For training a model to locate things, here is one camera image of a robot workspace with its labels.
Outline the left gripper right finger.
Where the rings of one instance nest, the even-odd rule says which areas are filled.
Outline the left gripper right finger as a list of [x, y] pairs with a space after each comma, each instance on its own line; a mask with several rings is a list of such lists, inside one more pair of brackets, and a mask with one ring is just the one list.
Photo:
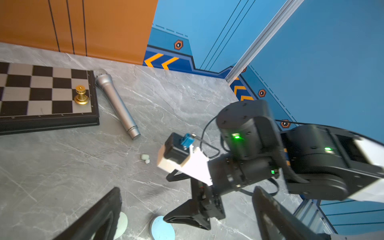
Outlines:
[[252, 202], [263, 240], [324, 239], [324, 235], [310, 230], [264, 189], [255, 187]]

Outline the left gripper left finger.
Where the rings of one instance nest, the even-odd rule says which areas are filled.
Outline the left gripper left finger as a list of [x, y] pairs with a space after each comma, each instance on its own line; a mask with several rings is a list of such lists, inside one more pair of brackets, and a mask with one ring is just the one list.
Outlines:
[[122, 207], [121, 191], [114, 187], [56, 240], [113, 240]]

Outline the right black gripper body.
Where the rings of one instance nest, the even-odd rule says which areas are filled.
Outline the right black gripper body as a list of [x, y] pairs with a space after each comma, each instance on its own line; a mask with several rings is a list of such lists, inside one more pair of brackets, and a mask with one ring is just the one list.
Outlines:
[[222, 198], [213, 191], [211, 186], [191, 179], [191, 188], [192, 199], [197, 201], [199, 211], [205, 219], [223, 220], [226, 218]]

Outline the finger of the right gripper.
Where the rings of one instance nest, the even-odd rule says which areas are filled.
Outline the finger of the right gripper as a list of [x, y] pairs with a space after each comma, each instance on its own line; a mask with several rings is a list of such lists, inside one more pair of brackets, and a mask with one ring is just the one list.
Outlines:
[[165, 215], [163, 220], [170, 224], [185, 224], [203, 230], [211, 230], [207, 212], [198, 201], [192, 199]]
[[190, 178], [191, 177], [189, 175], [186, 175], [186, 174], [181, 173], [179, 171], [172, 171], [171, 173], [169, 173], [166, 176], [166, 180], [168, 182], [178, 182], [178, 181], [182, 181], [182, 180], [188, 180]]

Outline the green charging case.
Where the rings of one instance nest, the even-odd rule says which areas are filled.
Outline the green charging case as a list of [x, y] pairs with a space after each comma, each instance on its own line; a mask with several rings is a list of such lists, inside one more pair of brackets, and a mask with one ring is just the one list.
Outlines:
[[125, 213], [120, 212], [114, 240], [117, 240], [118, 238], [120, 238], [124, 234], [124, 232], [127, 229], [127, 226], [128, 226], [128, 217]]

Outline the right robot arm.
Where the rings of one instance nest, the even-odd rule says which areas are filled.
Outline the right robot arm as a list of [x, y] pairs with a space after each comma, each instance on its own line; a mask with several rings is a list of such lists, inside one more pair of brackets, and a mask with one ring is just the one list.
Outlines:
[[167, 180], [190, 179], [192, 198], [164, 221], [211, 229], [225, 217], [221, 197], [283, 173], [289, 193], [312, 200], [384, 200], [384, 145], [364, 135], [325, 125], [300, 123], [280, 131], [264, 100], [235, 102], [214, 121], [224, 154], [208, 157], [194, 147], [198, 137], [172, 133], [157, 165]]

